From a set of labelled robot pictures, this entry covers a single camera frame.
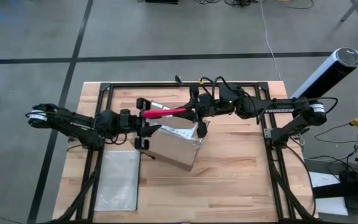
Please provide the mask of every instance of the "wooden tabletop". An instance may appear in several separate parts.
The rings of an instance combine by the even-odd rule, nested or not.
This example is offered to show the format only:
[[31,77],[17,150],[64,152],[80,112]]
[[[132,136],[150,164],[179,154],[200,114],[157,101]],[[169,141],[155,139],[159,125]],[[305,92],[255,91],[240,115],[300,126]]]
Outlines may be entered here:
[[[272,98],[287,98],[283,82],[268,82],[268,85]],[[100,83],[97,82],[84,83],[78,113],[94,116],[99,86]],[[252,88],[244,89],[255,95]],[[115,88],[112,109],[119,111],[121,108],[128,108],[132,114],[137,114],[135,101],[139,97],[167,105],[182,105],[188,102],[188,93],[188,88],[185,87]],[[290,114],[275,116],[278,127],[292,120]],[[234,114],[209,120],[211,123],[208,135],[191,172],[142,155],[137,211],[95,212],[93,221],[277,221],[262,128],[256,125],[255,119],[242,120]],[[290,141],[288,145],[302,157],[300,148],[294,142]],[[134,149],[128,141],[122,146],[106,145],[105,150]],[[87,151],[81,148],[67,153],[53,218],[59,217],[80,191],[86,153]],[[305,168],[289,150],[283,150],[283,155],[291,190],[311,213],[312,193]],[[284,212],[288,214],[282,192],[281,198]],[[86,200],[84,216],[88,211],[87,206]]]

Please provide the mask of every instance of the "pink handle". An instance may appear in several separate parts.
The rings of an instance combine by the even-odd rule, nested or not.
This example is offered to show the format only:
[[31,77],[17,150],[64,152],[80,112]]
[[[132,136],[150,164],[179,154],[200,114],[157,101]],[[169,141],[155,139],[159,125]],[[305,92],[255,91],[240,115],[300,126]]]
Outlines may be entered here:
[[170,109],[170,110],[148,110],[148,111],[144,111],[144,117],[156,118],[159,116],[168,116],[168,115],[186,113],[186,111],[187,110],[185,108]]

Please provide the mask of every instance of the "concrete floor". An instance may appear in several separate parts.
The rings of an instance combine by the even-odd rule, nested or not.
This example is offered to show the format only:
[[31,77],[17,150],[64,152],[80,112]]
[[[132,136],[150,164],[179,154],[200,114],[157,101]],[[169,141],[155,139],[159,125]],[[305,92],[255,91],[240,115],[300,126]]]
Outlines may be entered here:
[[[338,23],[350,1],[314,0],[308,10],[263,3],[268,37],[274,52],[330,52],[338,47],[358,50],[358,15]],[[0,0],[0,59],[70,58],[87,0]],[[307,0],[294,0],[297,6]],[[199,5],[180,0],[177,6],[135,0],[94,0],[80,57],[269,53],[260,6],[230,7],[222,2]],[[291,95],[325,57],[277,58]],[[69,63],[0,64],[0,215],[27,221],[49,138],[49,130],[31,129],[24,114],[38,103],[58,103]],[[86,81],[162,81],[180,75],[184,80],[222,75],[227,80],[278,80],[271,58],[159,60],[77,63],[66,107],[75,110]],[[358,117],[358,70],[326,96],[339,98],[328,122],[304,135],[305,157],[345,156],[352,144],[316,141],[321,131]],[[344,128],[324,136],[355,139]],[[65,160],[66,138],[59,135],[39,222],[52,216]],[[326,217],[337,220],[338,217]],[[355,218],[342,217],[357,222]]]

